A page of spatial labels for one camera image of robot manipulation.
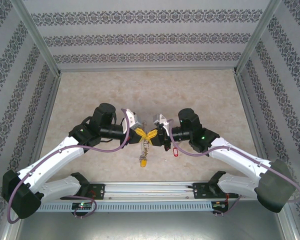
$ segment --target decorative wall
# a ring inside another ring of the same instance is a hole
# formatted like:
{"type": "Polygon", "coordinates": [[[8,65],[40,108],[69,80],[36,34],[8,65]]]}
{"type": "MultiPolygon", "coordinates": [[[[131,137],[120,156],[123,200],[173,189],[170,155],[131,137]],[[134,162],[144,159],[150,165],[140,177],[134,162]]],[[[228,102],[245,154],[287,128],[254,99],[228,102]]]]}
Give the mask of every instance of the decorative wall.
{"type": "MultiPolygon", "coordinates": [[[[241,73],[266,154],[300,185],[300,0],[284,0],[241,73]]],[[[300,232],[300,203],[291,204],[300,232]]]]}
{"type": "MultiPolygon", "coordinates": [[[[9,0],[0,0],[0,194],[36,146],[54,76],[9,0]]],[[[6,202],[0,196],[0,226],[6,202]]]]}
{"type": "Polygon", "coordinates": [[[224,67],[269,0],[26,0],[61,70],[224,67]]]}

